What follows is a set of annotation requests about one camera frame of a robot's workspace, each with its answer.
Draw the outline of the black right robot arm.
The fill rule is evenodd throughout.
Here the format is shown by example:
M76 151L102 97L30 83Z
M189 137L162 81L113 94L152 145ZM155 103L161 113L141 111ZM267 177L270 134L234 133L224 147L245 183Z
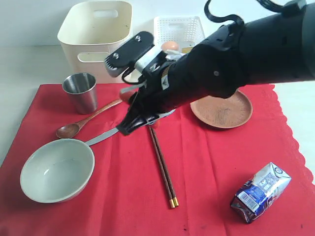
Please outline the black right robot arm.
M129 135L161 114L205 96L229 98L246 85L312 81L315 78L315 6L303 0L260 4L273 15L245 23L237 15L216 17L213 34L176 61L164 52L141 69L141 87L117 129Z

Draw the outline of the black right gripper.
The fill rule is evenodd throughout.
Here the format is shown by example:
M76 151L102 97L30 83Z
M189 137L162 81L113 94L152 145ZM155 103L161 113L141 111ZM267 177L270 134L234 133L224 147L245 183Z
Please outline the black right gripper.
M134 96L130 109L116 128L129 135L152 125L197 99L197 56L188 53L177 61L165 59L154 72L145 72L147 85Z

